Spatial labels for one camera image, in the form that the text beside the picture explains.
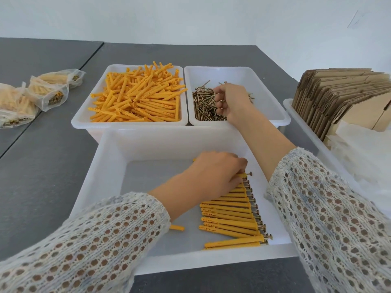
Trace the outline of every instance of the gray table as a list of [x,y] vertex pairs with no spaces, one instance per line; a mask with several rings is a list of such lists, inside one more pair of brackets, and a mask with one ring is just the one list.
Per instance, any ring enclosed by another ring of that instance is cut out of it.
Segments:
[[[19,87],[31,76],[80,69],[102,42],[0,38],[0,83]],[[0,157],[29,125],[0,130]]]
[[[153,60],[182,67],[248,66],[280,102],[297,85],[256,46],[104,44],[83,68],[83,85],[61,107],[41,113],[0,159],[0,259],[46,237],[69,216],[97,147],[70,121],[105,68]],[[261,290],[313,292],[296,257],[137,276],[131,292]]]

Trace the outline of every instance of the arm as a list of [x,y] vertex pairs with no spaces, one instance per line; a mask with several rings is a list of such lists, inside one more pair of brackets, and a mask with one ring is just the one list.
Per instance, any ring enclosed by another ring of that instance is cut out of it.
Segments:
[[242,181],[247,160],[202,153],[147,193],[111,197],[66,220],[34,246],[0,262],[0,292],[129,292],[133,269],[176,219]]
[[217,113],[242,134],[269,180],[276,207],[319,292],[391,289],[390,220],[311,153],[285,138],[244,87],[215,88]]

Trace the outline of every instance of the white crochet sweater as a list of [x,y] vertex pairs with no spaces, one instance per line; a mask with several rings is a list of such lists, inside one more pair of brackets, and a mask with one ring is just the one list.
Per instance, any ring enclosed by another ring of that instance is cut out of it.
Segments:
[[[390,221],[311,153],[279,163],[266,194],[317,292],[390,292]],[[146,193],[111,197],[0,262],[1,292],[124,292],[132,270],[169,230]]]

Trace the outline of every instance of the white plastic tray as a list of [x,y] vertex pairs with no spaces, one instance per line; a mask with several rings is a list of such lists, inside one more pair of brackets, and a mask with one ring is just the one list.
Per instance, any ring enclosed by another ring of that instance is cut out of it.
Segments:
[[253,93],[254,106],[261,111],[275,126],[288,125],[291,122],[281,104],[258,78],[253,69],[249,67],[185,67],[185,82],[188,88],[187,103],[189,108],[189,121],[193,125],[206,125],[217,127],[232,127],[227,121],[199,121],[194,112],[193,91],[210,80],[206,87],[214,88],[224,81],[243,85],[247,92]]
[[[338,173],[343,177],[349,185],[357,193],[360,193],[363,197],[371,200],[371,194],[366,193],[359,184],[354,180],[352,175],[344,168],[338,159],[330,152],[325,144],[318,138],[318,136],[311,130],[306,122],[300,117],[299,114],[292,108],[291,104],[293,99],[285,99],[283,102],[288,114],[291,116],[292,121],[289,125],[281,128],[281,132],[296,146],[303,147],[312,152],[317,158],[319,158],[330,170]],[[386,216],[391,218],[391,211],[384,210],[382,206],[377,206]]]
[[[91,93],[100,93],[103,91],[103,87],[105,86],[105,78],[108,72],[126,72],[126,68],[130,68],[131,70],[138,68],[139,66],[135,65],[110,65],[104,71],[102,77],[99,79],[98,83],[95,85],[94,89]],[[174,68],[168,69],[168,71],[172,74],[175,73],[175,70],[179,69],[179,77],[183,78],[183,68],[179,66],[174,66]],[[186,95],[185,93],[181,94],[181,105],[180,105],[180,121],[172,121],[172,122],[90,122],[90,117],[95,113],[93,111],[89,111],[87,108],[95,107],[92,103],[95,99],[91,98],[91,93],[88,95],[84,103],[81,105],[78,112],[72,118],[71,124],[74,128],[86,129],[91,136],[99,143],[100,138],[102,137],[103,131],[107,128],[136,128],[139,126],[178,126],[178,125],[187,125],[188,123],[188,114],[187,114],[187,104],[186,104]]]
[[233,152],[248,159],[254,197],[273,240],[255,248],[202,251],[206,242],[230,237],[199,230],[202,215],[196,206],[173,222],[184,226],[185,231],[169,231],[164,235],[136,274],[296,256],[275,208],[263,197],[267,181],[261,169],[240,133],[229,128],[143,127],[105,131],[71,217],[106,197],[131,190],[148,192],[182,172],[205,150]]

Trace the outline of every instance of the white plastic bag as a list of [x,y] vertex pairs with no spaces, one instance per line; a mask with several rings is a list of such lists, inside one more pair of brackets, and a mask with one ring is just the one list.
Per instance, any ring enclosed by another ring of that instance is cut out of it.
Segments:
[[38,78],[50,84],[69,84],[71,89],[83,83],[84,74],[81,70],[69,69],[42,74]]
[[31,76],[26,96],[42,111],[62,105],[69,94],[68,84],[50,84]]
[[0,128],[12,128],[31,122],[37,115],[37,107],[26,96],[26,83],[14,88],[0,83]]
[[391,212],[391,130],[377,132],[341,122],[328,145],[366,197]]

